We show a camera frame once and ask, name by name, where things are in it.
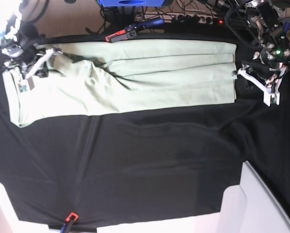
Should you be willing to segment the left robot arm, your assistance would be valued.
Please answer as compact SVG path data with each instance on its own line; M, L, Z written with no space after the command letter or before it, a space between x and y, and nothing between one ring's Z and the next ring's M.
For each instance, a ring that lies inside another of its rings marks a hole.
M267 106L280 104L279 87L290 71L290 37L288 22L282 23L279 15L267 0L231 0L224 22L234 35L256 52L251 60L242 61L233 75L242 76L263 92ZM230 24L237 14L254 41L248 43Z

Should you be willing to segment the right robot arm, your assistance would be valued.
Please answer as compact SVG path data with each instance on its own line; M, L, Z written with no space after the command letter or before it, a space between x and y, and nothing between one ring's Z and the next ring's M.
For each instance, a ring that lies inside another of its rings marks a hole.
M22 6L22 0L0 0L0 52L8 57L4 62L7 71L18 69L15 83L21 93L34 89L33 76L47 77L47 61L62 53L58 48L40 47L43 35L23 32Z

